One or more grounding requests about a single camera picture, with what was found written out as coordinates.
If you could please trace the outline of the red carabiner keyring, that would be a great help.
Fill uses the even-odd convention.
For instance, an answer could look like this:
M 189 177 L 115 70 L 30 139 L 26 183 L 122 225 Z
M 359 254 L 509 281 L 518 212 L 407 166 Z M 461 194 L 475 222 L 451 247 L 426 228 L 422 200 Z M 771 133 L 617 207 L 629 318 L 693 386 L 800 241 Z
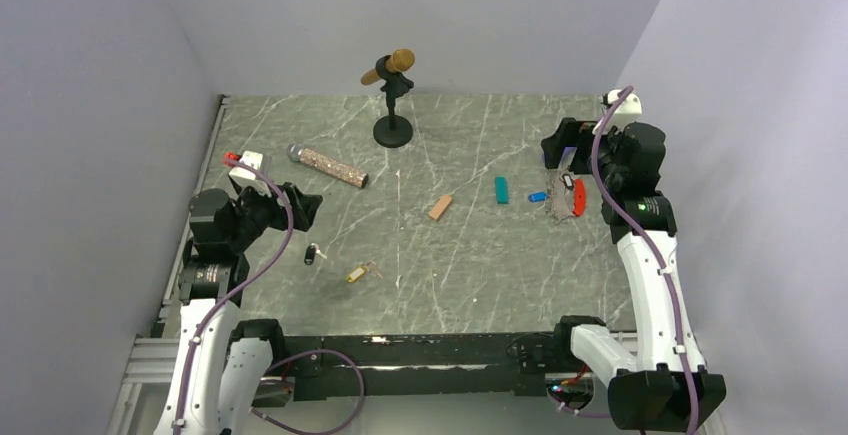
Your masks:
M 574 181 L 574 190 L 573 190 L 573 209 L 572 213 L 575 217 L 581 217 L 587 205 L 587 194 L 585 184 L 581 179 L 576 179 Z

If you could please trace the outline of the yellow tag key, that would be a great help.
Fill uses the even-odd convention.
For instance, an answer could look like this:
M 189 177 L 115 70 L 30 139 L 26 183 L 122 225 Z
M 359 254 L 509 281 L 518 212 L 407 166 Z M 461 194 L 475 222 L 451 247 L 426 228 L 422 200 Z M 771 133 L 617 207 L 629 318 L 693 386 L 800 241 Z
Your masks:
M 357 265 L 352 271 L 347 274 L 346 281 L 348 283 L 355 283 L 368 273 L 373 273 L 380 279 L 384 278 L 382 273 L 378 270 L 376 263 L 370 261 L 364 264 Z

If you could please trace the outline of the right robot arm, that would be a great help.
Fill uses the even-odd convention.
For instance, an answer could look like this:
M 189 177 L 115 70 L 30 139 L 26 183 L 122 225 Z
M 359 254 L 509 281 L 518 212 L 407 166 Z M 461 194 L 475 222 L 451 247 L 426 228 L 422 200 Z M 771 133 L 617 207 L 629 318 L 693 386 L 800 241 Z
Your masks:
M 726 384 L 707 368 L 679 288 L 677 224 L 658 188 L 666 135 L 641 122 L 600 137 L 594 127 L 565 118 L 541 147 L 547 168 L 570 149 L 569 173 L 592 175 L 598 184 L 631 291 L 637 348 L 630 353 L 597 317 L 564 316 L 552 358 L 564 370 L 588 367 L 606 389 L 618 428 L 694 434 L 724 401 Z

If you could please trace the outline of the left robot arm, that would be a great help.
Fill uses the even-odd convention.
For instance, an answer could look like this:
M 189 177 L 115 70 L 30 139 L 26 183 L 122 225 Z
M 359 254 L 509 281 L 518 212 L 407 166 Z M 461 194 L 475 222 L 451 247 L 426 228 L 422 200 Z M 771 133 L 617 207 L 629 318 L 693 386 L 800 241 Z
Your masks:
M 279 322 L 241 317 L 245 252 L 266 229 L 308 231 L 323 202 L 296 185 L 276 194 L 240 188 L 231 198 L 208 189 L 189 202 L 191 239 L 179 274 L 180 338 L 157 434 L 236 434 L 251 413 L 264 375 L 279 372 L 288 349 Z

